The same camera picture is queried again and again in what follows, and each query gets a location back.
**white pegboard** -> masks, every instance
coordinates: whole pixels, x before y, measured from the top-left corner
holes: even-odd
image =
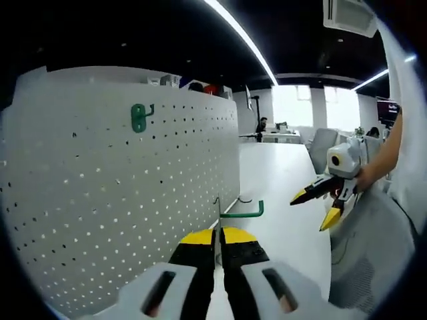
[[[154,115],[131,129],[131,106]],[[94,314],[167,261],[239,195],[236,104],[123,83],[44,80],[2,114],[0,196],[11,245],[48,304]]]

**computer monitor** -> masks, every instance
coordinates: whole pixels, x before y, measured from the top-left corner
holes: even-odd
[[[378,120],[385,126],[393,126],[400,112],[397,102],[389,100],[377,100]]]
[[[252,110],[251,92],[249,91],[249,88],[247,85],[245,85],[245,88],[246,88],[246,101],[248,102],[248,109]]]

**office chair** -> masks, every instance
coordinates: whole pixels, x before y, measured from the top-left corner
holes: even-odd
[[[322,174],[326,168],[326,153],[336,142],[338,132],[332,129],[319,128],[316,130],[314,139],[308,153],[312,160],[316,174]]]

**white desk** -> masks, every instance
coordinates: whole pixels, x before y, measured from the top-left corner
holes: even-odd
[[[316,282],[328,300],[331,252],[328,231],[319,232],[326,210],[321,199],[291,207],[295,194],[316,178],[304,145],[244,143],[240,145],[240,194],[230,210],[255,212],[264,200],[264,214],[251,219],[222,219],[255,235],[271,260],[283,261]],[[224,273],[217,268],[215,289],[207,319],[233,319],[227,295],[222,293]]]
[[[299,133],[262,133],[262,142],[276,143],[295,143],[301,144],[301,135]]]

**human hand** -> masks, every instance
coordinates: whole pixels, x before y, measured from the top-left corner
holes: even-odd
[[[357,182],[356,182],[357,193],[367,190],[367,188],[369,188],[375,182],[374,175],[369,166],[360,168],[358,174],[356,175],[356,179],[357,179]],[[336,199],[337,196],[340,194],[340,191],[341,191],[341,188],[331,191],[330,196],[333,199]]]

